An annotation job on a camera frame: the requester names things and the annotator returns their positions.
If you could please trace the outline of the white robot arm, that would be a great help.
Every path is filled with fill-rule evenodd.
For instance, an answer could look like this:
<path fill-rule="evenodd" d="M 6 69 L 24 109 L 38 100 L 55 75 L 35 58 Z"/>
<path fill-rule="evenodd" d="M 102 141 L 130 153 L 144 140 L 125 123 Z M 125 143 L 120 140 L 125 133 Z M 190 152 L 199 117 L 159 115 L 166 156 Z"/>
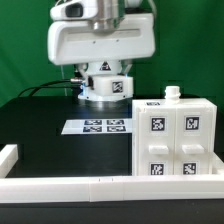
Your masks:
<path fill-rule="evenodd" d="M 155 51 L 156 12 L 142 0 L 59 0 L 50 10 L 48 58 L 75 65 L 82 76 L 79 98 L 116 102 L 133 96 L 132 61 Z"/>

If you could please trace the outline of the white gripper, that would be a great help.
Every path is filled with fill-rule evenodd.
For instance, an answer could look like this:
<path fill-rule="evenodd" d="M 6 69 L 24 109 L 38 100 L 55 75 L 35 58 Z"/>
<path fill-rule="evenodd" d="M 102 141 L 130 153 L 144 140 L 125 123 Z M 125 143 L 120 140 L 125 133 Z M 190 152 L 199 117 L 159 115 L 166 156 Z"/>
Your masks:
<path fill-rule="evenodd" d="M 87 21 L 54 22 L 48 30 L 48 58 L 55 65 L 77 64 L 89 87 L 83 63 L 125 60 L 123 74 L 128 76 L 132 60 L 153 55 L 154 18 L 151 13 L 128 14 L 112 32 L 95 32 Z"/>

